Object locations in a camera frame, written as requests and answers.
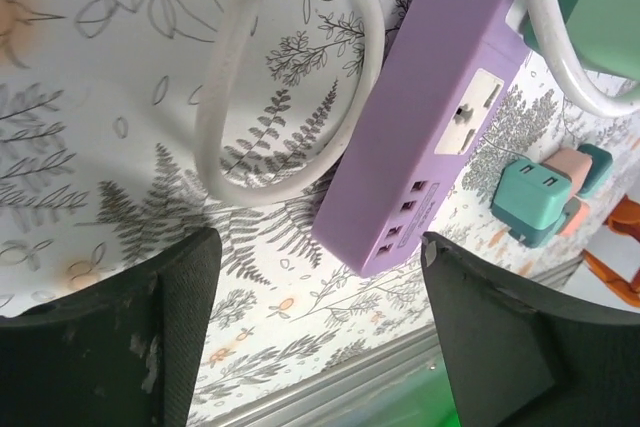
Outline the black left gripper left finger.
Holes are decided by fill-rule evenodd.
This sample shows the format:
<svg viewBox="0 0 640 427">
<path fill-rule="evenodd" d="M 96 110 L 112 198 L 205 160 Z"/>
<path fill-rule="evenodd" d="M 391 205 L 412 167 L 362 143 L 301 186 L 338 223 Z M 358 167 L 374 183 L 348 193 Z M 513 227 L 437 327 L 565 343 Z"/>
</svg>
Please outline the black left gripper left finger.
<svg viewBox="0 0 640 427">
<path fill-rule="evenodd" d="M 205 227 L 106 280 L 2 318 L 2 425 L 185 425 L 220 267 L 220 235 Z"/>
</svg>

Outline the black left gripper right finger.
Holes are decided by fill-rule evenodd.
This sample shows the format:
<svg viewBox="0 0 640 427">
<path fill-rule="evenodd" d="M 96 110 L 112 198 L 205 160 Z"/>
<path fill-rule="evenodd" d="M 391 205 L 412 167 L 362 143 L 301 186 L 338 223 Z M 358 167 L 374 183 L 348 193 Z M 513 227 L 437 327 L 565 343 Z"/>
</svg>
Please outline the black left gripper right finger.
<svg viewBox="0 0 640 427">
<path fill-rule="evenodd" d="M 495 266 L 435 233 L 421 265 L 464 426 L 636 426 L 639 316 Z"/>
</svg>

